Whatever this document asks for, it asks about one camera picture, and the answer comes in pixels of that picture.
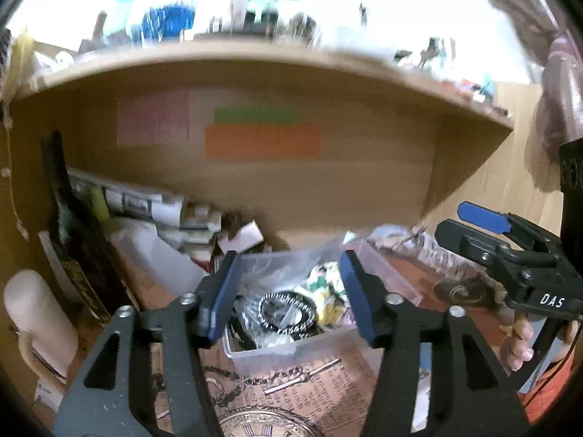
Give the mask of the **person's right hand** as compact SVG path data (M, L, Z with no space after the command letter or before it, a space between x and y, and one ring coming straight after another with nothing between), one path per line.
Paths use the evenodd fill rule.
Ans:
M563 345L551 358L551 363L561 361L568 353L571 344L576 340L580 323L577 320L570 322L559 333ZM503 341L499 350L499 359L508 372L517 372L533 358L533 325L527 314L516 313L511 335Z

